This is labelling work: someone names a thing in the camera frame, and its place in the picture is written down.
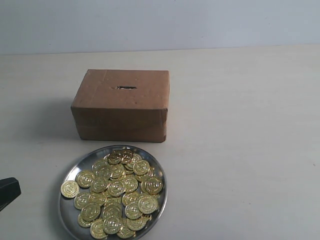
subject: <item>table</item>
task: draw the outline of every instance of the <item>table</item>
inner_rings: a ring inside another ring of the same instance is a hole
[[[320,234],[320,45],[0,56],[0,178],[22,194],[1,239],[69,240],[60,184],[86,153],[70,105],[87,69],[169,70],[161,163],[168,201],[143,238],[283,240]]]

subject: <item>brown box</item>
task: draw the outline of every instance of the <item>brown box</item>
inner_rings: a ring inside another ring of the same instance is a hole
[[[71,105],[84,140],[166,140],[169,72],[89,69]]]

